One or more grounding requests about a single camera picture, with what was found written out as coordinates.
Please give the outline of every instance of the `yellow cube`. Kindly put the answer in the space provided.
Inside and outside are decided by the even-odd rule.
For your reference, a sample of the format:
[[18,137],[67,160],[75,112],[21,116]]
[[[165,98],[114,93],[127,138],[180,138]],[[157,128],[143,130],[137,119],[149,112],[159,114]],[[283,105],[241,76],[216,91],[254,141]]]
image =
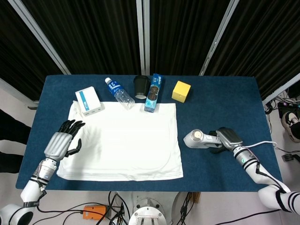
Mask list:
[[175,88],[173,90],[172,98],[184,103],[190,88],[191,85],[181,81],[177,81],[177,84],[175,85]]

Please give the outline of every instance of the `white cloth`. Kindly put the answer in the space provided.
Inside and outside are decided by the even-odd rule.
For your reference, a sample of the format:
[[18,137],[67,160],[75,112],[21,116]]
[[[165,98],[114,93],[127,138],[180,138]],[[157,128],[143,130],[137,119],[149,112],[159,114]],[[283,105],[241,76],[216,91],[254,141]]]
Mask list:
[[183,177],[177,140],[175,104],[158,104],[154,113],[144,104],[126,110],[118,102],[84,116],[74,101],[69,120],[85,122],[69,149],[82,140],[79,153],[60,162],[57,175],[67,180],[170,180]]

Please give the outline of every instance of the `water bottle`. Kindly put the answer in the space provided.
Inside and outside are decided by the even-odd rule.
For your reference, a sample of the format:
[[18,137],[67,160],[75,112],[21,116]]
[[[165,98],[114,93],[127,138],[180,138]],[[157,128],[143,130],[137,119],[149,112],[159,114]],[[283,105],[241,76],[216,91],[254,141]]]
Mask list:
[[124,90],[124,88],[117,82],[112,81],[111,78],[106,78],[105,82],[108,85],[108,89],[111,94],[124,106],[126,109],[133,107],[135,100]]

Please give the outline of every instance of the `black cup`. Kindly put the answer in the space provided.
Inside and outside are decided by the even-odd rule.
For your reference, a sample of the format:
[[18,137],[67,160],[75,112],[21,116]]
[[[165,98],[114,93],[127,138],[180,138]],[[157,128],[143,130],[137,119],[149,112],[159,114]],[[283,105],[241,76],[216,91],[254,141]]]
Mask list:
[[145,99],[149,92],[150,80],[147,76],[138,75],[134,78],[135,83],[135,97],[138,99]]

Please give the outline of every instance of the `blue tablecloth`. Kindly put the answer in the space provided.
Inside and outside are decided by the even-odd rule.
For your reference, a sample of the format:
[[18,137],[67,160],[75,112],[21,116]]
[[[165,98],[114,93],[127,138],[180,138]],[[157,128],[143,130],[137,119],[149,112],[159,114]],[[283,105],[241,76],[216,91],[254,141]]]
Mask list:
[[[107,90],[107,75],[48,76],[40,98],[16,187],[24,188],[38,163],[45,158],[44,149],[53,133],[67,120],[75,92],[94,86],[100,101],[115,101]],[[134,75],[110,75],[134,96]],[[176,82],[191,84],[185,103],[171,98]],[[270,141],[271,136],[262,101],[254,78],[213,76],[164,76],[159,103],[176,103],[178,142],[184,177],[160,181],[96,182],[64,180],[53,175],[47,189],[97,191],[257,191],[255,184],[226,151],[212,154],[209,150],[189,149],[184,136],[193,129],[205,133],[220,127],[232,128],[250,145]],[[262,165],[281,180],[271,144],[252,148]]]

